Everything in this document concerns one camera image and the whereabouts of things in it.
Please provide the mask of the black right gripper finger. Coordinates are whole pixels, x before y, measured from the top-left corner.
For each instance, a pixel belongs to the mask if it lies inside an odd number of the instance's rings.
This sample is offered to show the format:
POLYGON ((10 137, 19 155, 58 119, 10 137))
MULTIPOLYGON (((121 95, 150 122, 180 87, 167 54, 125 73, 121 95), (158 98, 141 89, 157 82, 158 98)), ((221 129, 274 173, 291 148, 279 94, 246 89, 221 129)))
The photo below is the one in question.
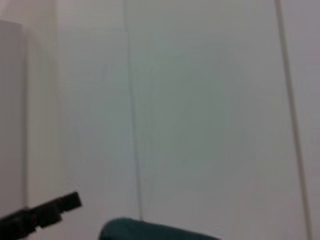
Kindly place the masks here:
POLYGON ((82 206, 79 193, 74 191, 38 206, 25 207, 0 219, 0 238, 19 240, 62 221, 62 214, 82 206))

